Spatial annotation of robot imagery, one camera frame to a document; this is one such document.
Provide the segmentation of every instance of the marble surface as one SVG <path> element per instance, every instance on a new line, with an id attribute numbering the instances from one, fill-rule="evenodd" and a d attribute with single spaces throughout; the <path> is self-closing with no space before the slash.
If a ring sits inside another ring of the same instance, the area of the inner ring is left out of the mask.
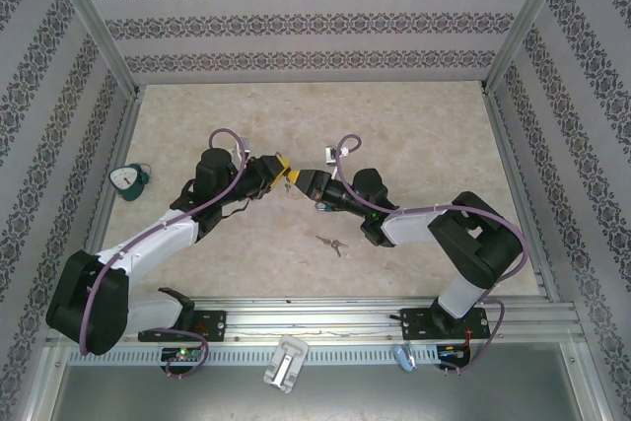
<path id="1" fill-rule="evenodd" d="M 256 156 L 280 152 L 292 168 L 325 169 L 324 147 L 349 132 L 364 146 L 345 159 L 351 177 L 376 168 L 404 207 L 478 193 L 512 222 L 515 208 L 477 83 L 306 83 L 150 86 L 128 163 L 147 163 L 151 182 L 133 202 L 117 198 L 105 247 L 159 219 L 194 177 L 210 132 L 229 127 Z M 234 147 L 228 136 L 216 146 Z M 188 296 L 435 296 L 456 270 L 436 243 L 372 246 L 347 213 L 317 212 L 298 189 L 277 186 L 222 222 L 142 282 Z M 316 236 L 339 239 L 342 257 Z M 538 294 L 528 266 L 496 294 Z"/>

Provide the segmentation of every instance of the striped wall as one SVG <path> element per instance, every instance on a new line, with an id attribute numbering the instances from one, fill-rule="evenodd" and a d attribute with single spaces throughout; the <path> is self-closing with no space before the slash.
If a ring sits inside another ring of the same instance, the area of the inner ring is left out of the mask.
<path id="1" fill-rule="evenodd" d="M 496 92 L 615 419 L 631 419 L 631 0 L 546 0 Z"/>
<path id="2" fill-rule="evenodd" d="M 70 0 L 0 0 L 0 420 L 20 414 L 60 262 L 81 248 L 127 98 Z"/>
<path id="3" fill-rule="evenodd" d="M 524 0 L 94 0 L 137 81 L 483 79 Z"/>

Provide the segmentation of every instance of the aluminum frame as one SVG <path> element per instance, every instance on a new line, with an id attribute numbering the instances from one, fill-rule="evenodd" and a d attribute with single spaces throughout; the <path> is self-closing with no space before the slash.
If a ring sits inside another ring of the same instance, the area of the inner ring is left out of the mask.
<path id="1" fill-rule="evenodd" d="M 562 349 L 576 401 L 585 420 L 611 418 L 585 334 L 572 303 L 550 303 L 544 297 L 504 297 L 506 315 L 494 343 L 558 343 Z M 229 346 L 247 351 L 272 347 L 280 336 L 299 336 L 312 346 L 388 347 L 402 341 L 401 327 L 388 318 L 401 308 L 429 307 L 430 298 L 409 299 L 245 299 L 197 298 L 196 307 L 228 313 L 226 341 L 211 346 Z M 490 323 L 499 310 L 486 306 Z M 437 341 L 423 341 L 431 344 Z M 125 337 L 120 348 L 168 347 L 177 343 L 139 342 Z M 68 353 L 76 344 L 55 330 L 46 337 L 24 421 L 50 420 L 63 381 Z"/>
<path id="2" fill-rule="evenodd" d="M 513 56 L 522 44 L 527 31 L 544 3 L 545 0 L 525 0 L 484 80 L 490 91 L 497 88 L 502 81 L 502 76 L 511 64 Z"/>
<path id="3" fill-rule="evenodd" d="M 120 50 L 116 46 L 105 21 L 99 14 L 93 0 L 71 0 L 75 10 L 79 14 L 86 30 L 92 36 L 99 47 L 99 51 L 105 58 L 109 69 L 112 71 L 118 84 L 125 91 L 127 97 L 131 97 L 138 91 L 138 84 L 131 74 L 131 70 Z"/>
<path id="4" fill-rule="evenodd" d="M 520 224 L 532 246 L 531 262 L 542 293 L 542 296 L 502 298 L 506 305 L 506 315 L 494 343 L 558 343 L 583 419 L 612 420 L 574 304 L 560 303 L 497 105 L 484 88 L 481 91 Z M 130 105 L 125 128 L 114 151 L 113 166 L 123 163 L 126 158 L 143 93 L 144 88 Z M 101 249 L 113 198 L 113 192 L 105 192 L 99 203 L 97 224 L 88 240 L 87 251 L 96 252 Z M 428 308 L 433 301 L 432 298 L 194 300 L 199 309 L 223 310 L 228 313 L 225 342 L 210 345 L 243 348 L 244 351 L 252 347 L 275 346 L 285 334 L 298 336 L 312 346 L 386 347 L 402 341 L 399 323 L 388 318 L 389 315 L 397 314 L 401 308 Z M 493 305 L 488 305 L 485 309 L 490 323 L 496 322 L 499 310 Z M 428 340 L 423 343 L 436 342 L 439 341 Z M 129 336 L 124 337 L 118 347 L 174 345 L 177 344 L 143 343 L 136 336 Z M 74 342 L 57 331 L 48 332 L 23 421 L 51 419 L 67 368 L 68 354 L 74 346 Z"/>

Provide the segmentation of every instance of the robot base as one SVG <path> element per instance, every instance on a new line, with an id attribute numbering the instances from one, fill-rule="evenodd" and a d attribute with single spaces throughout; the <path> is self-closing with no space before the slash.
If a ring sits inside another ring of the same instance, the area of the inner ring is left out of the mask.
<path id="1" fill-rule="evenodd" d="M 482 308 L 472 308 L 449 333 L 443 332 L 434 324 L 430 308 L 403 308 L 400 311 L 400 321 L 405 340 L 464 340 L 467 327 L 471 331 L 471 339 L 488 339 L 491 334 L 486 311 Z"/>
<path id="2" fill-rule="evenodd" d="M 191 326 L 186 329 L 203 336 L 208 342 L 223 342 L 226 335 L 225 311 L 195 311 L 192 314 Z M 145 330 L 138 332 L 140 342 L 196 342 L 193 337 Z"/>

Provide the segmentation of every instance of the small blue object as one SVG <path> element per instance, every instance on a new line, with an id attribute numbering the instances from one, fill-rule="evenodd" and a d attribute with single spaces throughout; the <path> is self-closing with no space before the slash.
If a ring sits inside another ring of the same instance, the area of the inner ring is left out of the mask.
<path id="1" fill-rule="evenodd" d="M 109 182 L 125 201 L 137 199 L 149 182 L 149 174 L 137 163 L 117 168 L 109 173 Z"/>
<path id="2" fill-rule="evenodd" d="M 315 204 L 315 209 L 317 209 L 318 211 L 324 211 L 324 212 L 337 212 L 337 210 L 333 209 L 332 206 L 329 206 L 328 204 L 324 204 L 323 202 L 317 202 Z"/>
<path id="3" fill-rule="evenodd" d="M 413 372 L 418 366 L 414 360 L 414 353 L 412 352 L 412 345 L 408 342 L 405 345 L 395 345 L 392 347 L 392 354 L 396 363 L 405 372 Z"/>

